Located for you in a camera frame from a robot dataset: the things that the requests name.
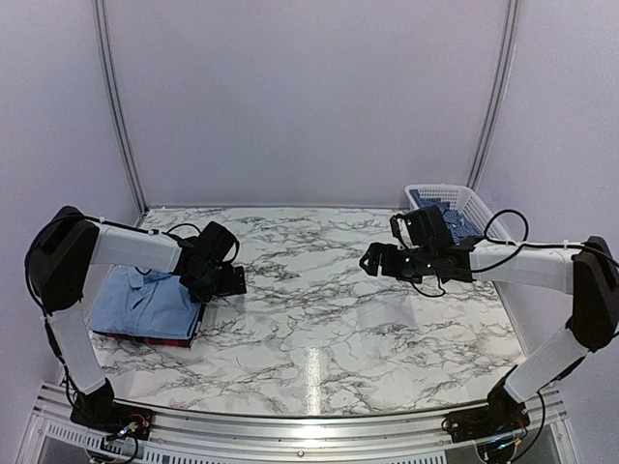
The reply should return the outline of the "red black plaid shirt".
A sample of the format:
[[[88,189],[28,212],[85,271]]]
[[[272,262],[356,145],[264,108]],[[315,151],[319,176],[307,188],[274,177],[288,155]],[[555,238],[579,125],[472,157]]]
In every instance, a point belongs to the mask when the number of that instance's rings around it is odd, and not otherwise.
[[[202,323],[203,314],[204,314],[204,306],[202,305],[196,314],[195,322],[192,324],[191,336],[185,339],[148,337],[148,336],[137,336],[137,335],[131,335],[131,334],[121,334],[121,333],[105,333],[105,332],[97,332],[97,331],[93,331],[93,334],[109,337],[109,338],[116,339],[116,340],[129,341],[129,342],[137,343],[137,344],[190,348],[196,337],[197,331]]]

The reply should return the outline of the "light blue long sleeve shirt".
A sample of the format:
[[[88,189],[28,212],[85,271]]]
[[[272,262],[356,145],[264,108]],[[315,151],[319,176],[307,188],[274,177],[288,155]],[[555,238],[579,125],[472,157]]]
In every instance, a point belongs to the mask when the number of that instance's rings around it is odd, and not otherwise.
[[[95,300],[89,328],[100,334],[188,340],[194,335],[201,304],[176,275],[114,267]]]

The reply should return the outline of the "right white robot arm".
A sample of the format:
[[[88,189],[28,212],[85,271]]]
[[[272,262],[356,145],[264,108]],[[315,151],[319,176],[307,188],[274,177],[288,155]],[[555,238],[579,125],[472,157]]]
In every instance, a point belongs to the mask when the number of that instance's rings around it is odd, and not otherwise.
[[[498,433],[525,402],[547,385],[570,375],[584,359],[604,349],[618,332],[618,260],[607,241],[535,242],[501,240],[485,229],[456,238],[441,210],[418,208],[391,217],[393,241],[371,243],[359,260],[369,276],[386,276],[419,287],[431,276],[438,284],[490,282],[499,289],[516,328],[532,325],[548,312],[546,338],[528,352],[487,395],[479,424]]]

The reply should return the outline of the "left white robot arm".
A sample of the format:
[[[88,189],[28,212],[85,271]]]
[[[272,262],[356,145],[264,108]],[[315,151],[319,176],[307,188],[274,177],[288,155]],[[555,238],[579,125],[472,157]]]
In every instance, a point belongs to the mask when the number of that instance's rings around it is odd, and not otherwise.
[[[115,429],[123,417],[81,314],[92,266],[129,266],[178,276],[191,297],[208,303],[245,293],[244,270],[234,263],[239,250],[239,239],[214,221],[182,238],[62,207],[29,246],[24,274],[28,292],[44,315],[49,344],[75,390],[74,411],[102,430]]]

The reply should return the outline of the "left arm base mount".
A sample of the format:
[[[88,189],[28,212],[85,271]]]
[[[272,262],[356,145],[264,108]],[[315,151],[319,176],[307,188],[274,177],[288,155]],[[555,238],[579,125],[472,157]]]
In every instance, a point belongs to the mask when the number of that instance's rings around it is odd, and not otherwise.
[[[113,402],[110,408],[103,410],[97,417],[94,413],[86,413],[73,406],[71,421],[105,432],[109,440],[122,438],[147,440],[154,416],[154,412],[150,409]]]

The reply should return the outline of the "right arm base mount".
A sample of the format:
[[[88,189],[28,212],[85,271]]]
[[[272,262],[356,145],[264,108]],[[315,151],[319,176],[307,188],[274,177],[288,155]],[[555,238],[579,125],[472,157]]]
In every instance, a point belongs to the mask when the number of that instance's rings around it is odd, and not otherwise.
[[[448,413],[441,423],[453,443],[479,440],[513,431],[523,431],[530,425],[527,410],[517,407],[512,413],[492,411],[489,406],[456,410]]]

